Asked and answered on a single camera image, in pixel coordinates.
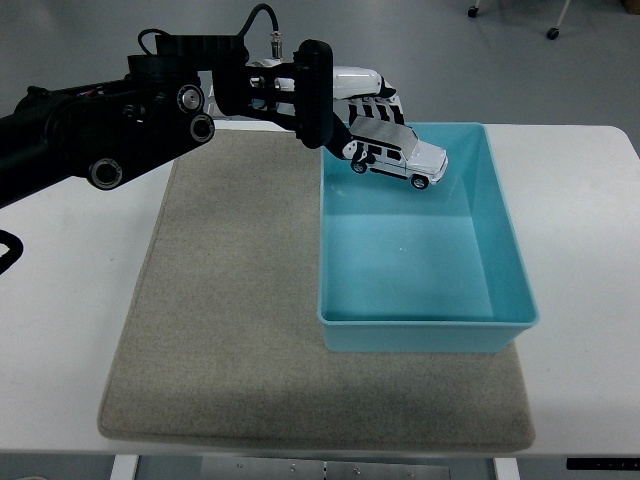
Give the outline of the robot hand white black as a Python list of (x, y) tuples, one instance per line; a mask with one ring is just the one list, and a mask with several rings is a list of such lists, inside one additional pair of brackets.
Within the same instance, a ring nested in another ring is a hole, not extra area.
[[(375, 70), (334, 66), (333, 100), (344, 100), (348, 103), (349, 126), (358, 116), (405, 124), (397, 90)], [(332, 119), (332, 137), (325, 147), (341, 160), (363, 160), (366, 157), (364, 148), (358, 145), (347, 125), (336, 113), (333, 114)]]

